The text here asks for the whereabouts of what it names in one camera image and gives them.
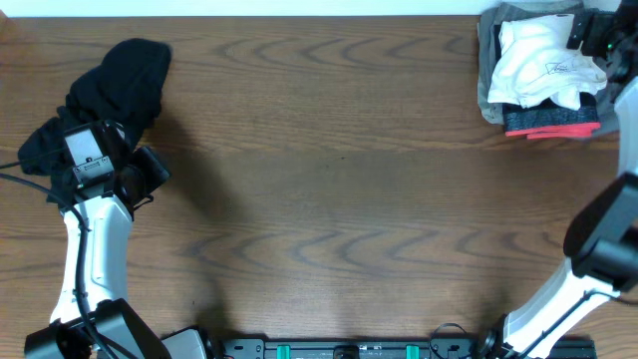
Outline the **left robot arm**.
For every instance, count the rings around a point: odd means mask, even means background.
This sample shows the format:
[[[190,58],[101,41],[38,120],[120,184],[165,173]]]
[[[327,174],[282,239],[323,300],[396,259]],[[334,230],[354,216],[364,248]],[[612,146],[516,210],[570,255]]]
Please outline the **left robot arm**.
[[[204,358],[195,329],[159,338],[128,302],[127,249],[134,212],[169,177],[148,147],[133,150],[124,128],[96,122],[68,130],[75,179],[62,207],[68,246],[63,286],[49,325],[27,336],[28,358]]]

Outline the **black crumpled garment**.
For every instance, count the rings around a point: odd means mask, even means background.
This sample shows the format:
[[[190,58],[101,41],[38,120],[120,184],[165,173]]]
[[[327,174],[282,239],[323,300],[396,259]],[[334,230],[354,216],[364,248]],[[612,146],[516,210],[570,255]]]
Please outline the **black crumpled garment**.
[[[122,125],[125,141],[134,149],[144,130],[160,115],[170,60],[166,43],[130,39],[116,45],[99,66],[71,85],[57,115],[20,147],[17,156],[22,173],[48,177],[52,191],[68,196],[72,161],[59,152],[64,133],[92,122],[107,120]]]

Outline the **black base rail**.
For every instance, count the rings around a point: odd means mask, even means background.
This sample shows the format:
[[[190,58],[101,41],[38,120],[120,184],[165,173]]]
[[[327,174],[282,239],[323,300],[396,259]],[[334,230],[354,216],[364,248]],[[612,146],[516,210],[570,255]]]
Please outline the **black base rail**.
[[[215,358],[232,359],[472,359],[469,338],[434,341],[268,341],[257,338],[214,340]]]

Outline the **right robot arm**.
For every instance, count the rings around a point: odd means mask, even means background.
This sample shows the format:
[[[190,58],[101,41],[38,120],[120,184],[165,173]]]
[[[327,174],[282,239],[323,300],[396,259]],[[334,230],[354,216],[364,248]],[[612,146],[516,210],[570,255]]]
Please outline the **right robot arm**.
[[[504,2],[478,22],[478,106],[509,137],[588,139],[617,132],[616,179],[571,222],[548,281],[505,314],[478,358],[592,358],[565,334],[637,283],[637,5]]]

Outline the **white t-shirt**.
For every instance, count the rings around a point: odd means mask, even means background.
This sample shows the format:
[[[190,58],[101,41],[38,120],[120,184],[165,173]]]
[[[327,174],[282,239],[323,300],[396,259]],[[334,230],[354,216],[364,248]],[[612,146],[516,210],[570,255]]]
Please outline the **white t-shirt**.
[[[566,47],[573,20],[557,14],[503,22],[487,100],[531,108],[549,99],[577,111],[582,93],[603,90],[607,77],[593,59]]]

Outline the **folded grey garment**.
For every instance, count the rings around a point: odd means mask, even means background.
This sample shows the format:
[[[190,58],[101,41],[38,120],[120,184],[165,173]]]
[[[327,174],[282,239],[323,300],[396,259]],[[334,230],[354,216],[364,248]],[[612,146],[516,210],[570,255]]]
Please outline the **folded grey garment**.
[[[487,101],[491,75],[497,60],[500,58],[500,45],[497,42],[500,25],[503,22],[518,21],[542,17],[546,15],[572,14],[585,12],[587,8],[581,1],[555,2],[503,2],[499,6],[486,10],[478,22],[478,106],[485,120],[491,124],[502,125],[502,106]],[[594,63],[603,71],[605,64],[602,60],[593,59]],[[618,129],[618,120],[614,106],[610,99],[610,88],[595,95],[597,114],[601,127],[594,131],[591,137],[600,136]]]

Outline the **folded black shorts orange hem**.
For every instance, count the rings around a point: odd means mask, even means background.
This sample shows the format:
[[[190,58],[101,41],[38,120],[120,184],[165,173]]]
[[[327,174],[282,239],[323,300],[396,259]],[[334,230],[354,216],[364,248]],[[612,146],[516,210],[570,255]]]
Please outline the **folded black shorts orange hem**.
[[[509,137],[589,138],[601,127],[595,95],[582,93],[581,107],[577,111],[562,108],[549,99],[531,108],[513,104],[491,104],[502,106],[504,131]]]

